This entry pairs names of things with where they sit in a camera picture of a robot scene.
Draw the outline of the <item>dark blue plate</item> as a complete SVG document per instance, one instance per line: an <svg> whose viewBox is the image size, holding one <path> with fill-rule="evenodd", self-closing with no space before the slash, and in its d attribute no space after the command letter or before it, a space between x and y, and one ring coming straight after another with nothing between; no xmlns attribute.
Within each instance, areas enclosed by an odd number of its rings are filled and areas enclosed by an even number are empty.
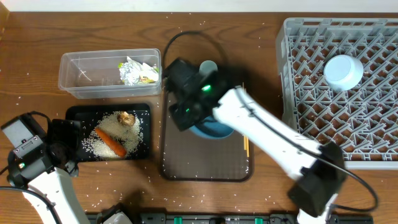
<svg viewBox="0 0 398 224"><path fill-rule="evenodd" d="M217 122L212 116L208 116L204 120L193 125L189 130L193 134L205 139L224 139L234 132L233 128Z"/></svg>

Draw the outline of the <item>orange carrot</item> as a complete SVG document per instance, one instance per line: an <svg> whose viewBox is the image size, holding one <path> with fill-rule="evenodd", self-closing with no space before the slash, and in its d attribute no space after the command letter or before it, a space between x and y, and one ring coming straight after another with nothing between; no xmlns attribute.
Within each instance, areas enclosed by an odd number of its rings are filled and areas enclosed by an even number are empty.
<svg viewBox="0 0 398 224"><path fill-rule="evenodd" d="M95 128L95 133L102 139L102 141L119 157L124 157L127 154L125 148L106 134L100 128Z"/></svg>

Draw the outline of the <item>light blue plastic cup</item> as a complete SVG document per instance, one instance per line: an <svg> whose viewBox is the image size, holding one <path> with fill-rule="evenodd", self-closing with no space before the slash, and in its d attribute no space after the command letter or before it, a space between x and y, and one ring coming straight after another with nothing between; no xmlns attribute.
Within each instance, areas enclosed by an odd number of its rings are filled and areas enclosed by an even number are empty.
<svg viewBox="0 0 398 224"><path fill-rule="evenodd" d="M200 64L199 73L202 76L208 76L218 70L218 66L214 61L205 60Z"/></svg>

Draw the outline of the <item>wooden chopstick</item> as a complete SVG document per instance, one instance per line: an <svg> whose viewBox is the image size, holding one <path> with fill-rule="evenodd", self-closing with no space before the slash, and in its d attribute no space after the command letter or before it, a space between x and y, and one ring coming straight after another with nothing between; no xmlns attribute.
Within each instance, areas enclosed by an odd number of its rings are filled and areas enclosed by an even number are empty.
<svg viewBox="0 0 398 224"><path fill-rule="evenodd" d="M244 136L244 150L246 151L246 157L250 156L250 148L249 148L249 139L247 138L247 136Z"/></svg>

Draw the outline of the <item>dried brown mushroom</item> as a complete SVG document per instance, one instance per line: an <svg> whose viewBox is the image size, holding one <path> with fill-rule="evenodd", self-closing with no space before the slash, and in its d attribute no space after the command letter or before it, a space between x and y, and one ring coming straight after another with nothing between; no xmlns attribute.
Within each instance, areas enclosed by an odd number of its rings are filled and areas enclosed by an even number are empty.
<svg viewBox="0 0 398 224"><path fill-rule="evenodd" d="M126 111L121 111L117 115L117 120L122 125L133 126L136 122L136 117L133 114L127 113Z"/></svg>

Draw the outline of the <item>pile of white rice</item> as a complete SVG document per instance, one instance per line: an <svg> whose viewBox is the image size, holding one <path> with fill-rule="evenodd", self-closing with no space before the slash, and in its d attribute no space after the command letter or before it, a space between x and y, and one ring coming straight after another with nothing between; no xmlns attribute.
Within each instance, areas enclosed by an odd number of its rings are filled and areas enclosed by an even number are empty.
<svg viewBox="0 0 398 224"><path fill-rule="evenodd" d="M134 122L130 124L122 124L120 118L126 117L134 118ZM106 113L95 126L104 131L113 141L120 143L126 150L124 157L118 156L103 139L98 136L94 130L89 131L82 140L82 147L85 152L93 154L93 157L98 159L124 159L131 156L137 151L138 145L143 142L144 134L141 128L141 121L134 114L129 114L125 111L115 111Z"/></svg>

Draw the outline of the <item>foil snack wrapper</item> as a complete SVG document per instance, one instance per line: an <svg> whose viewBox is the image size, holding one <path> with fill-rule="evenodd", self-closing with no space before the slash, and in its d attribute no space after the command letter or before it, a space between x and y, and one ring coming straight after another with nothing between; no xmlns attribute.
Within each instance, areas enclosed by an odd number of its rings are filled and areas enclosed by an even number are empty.
<svg viewBox="0 0 398 224"><path fill-rule="evenodd" d="M159 80L159 69L146 63L140 63L130 57L127 62L120 63L119 76L125 85L146 85Z"/></svg>

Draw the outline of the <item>light blue bowl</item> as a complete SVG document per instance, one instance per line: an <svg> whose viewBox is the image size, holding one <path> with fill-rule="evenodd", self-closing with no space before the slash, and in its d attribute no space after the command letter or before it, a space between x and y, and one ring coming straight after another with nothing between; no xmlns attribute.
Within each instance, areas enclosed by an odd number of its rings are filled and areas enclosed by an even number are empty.
<svg viewBox="0 0 398 224"><path fill-rule="evenodd" d="M337 55L327 61L324 77L330 88L346 91L354 88L362 79L364 67L361 61L349 55Z"/></svg>

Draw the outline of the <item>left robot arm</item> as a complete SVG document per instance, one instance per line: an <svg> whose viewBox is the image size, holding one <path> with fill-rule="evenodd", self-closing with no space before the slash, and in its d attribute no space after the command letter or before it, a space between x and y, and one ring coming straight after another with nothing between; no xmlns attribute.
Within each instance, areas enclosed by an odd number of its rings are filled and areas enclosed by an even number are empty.
<svg viewBox="0 0 398 224"><path fill-rule="evenodd" d="M7 159L8 188L22 192L44 223L88 223L72 184L79 173L80 122L53 119L43 130L27 113L1 129L14 147Z"/></svg>

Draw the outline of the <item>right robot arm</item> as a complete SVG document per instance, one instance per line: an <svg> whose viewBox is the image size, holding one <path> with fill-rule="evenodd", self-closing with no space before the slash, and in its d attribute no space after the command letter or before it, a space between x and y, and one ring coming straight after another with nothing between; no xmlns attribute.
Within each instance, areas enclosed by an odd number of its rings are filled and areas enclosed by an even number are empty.
<svg viewBox="0 0 398 224"><path fill-rule="evenodd" d="M259 105L243 88L245 69L171 65L166 88L177 102L169 106L179 130L221 139L233 131L246 136L294 180L288 196L298 207L298 223L326 223L345 181L336 144L322 146L300 135Z"/></svg>

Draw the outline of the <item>black waste tray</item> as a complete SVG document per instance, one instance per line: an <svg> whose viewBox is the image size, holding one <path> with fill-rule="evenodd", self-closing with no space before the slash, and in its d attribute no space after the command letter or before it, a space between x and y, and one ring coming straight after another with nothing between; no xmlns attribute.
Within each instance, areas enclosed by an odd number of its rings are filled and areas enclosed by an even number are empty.
<svg viewBox="0 0 398 224"><path fill-rule="evenodd" d="M98 121L106 114L115 111L126 111L129 114L134 114L141 121L141 128L144 134L143 142L138 145L137 151L131 156L124 159L98 159L93 157L92 153L85 152L82 147L83 138L89 134L89 131L95 129ZM80 121L82 126L82 137L80 147L77 155L80 162L93 161L112 161L112 160L134 160L145 159L150 155L151 148L151 116L150 106L145 103L123 104L123 105L85 105L72 106L67 109L66 119Z"/></svg>

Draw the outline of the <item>grey dishwasher rack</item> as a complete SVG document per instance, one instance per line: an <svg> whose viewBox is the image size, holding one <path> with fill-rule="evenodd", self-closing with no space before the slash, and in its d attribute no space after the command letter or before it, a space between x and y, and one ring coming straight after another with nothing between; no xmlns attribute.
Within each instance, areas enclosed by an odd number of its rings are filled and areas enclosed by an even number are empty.
<svg viewBox="0 0 398 224"><path fill-rule="evenodd" d="M322 144L335 142L349 169L397 168L396 19L288 18L276 51L286 124ZM337 55L363 64L350 90L332 90L323 75Z"/></svg>

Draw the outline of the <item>dark brown serving tray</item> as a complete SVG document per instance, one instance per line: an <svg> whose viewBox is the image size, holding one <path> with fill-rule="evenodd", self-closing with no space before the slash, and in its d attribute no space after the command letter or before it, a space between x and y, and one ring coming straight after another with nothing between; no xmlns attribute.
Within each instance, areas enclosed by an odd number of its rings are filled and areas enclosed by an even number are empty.
<svg viewBox="0 0 398 224"><path fill-rule="evenodd" d="M224 139L201 138L189 129L178 130L169 112L170 105L191 97L211 100L216 105L216 101L233 85L234 74L229 70L221 67L204 77L198 67L192 93L175 93L165 87L160 150L162 175L166 179L243 182L250 178L252 158L246 157L242 134L234 130Z"/></svg>

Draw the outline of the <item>clear plastic bin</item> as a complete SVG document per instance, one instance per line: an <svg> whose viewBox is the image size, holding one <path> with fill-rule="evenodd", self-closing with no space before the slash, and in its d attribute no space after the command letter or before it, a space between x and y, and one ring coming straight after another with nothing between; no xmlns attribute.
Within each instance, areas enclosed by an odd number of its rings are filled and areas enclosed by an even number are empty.
<svg viewBox="0 0 398 224"><path fill-rule="evenodd" d="M159 80L146 85L125 85L118 65L126 57L159 69ZM158 49L70 52L61 57L58 87L78 99L158 95L161 92L161 55Z"/></svg>

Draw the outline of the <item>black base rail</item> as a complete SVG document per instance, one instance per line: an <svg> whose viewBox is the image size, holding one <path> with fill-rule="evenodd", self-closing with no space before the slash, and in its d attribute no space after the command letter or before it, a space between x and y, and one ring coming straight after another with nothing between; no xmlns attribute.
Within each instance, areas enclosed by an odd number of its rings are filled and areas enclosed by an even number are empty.
<svg viewBox="0 0 398 224"><path fill-rule="evenodd" d="M117 204L100 213L86 212L90 223L133 223L133 224L294 224L294 214L238 215L238 214L129 214L122 204Z"/></svg>

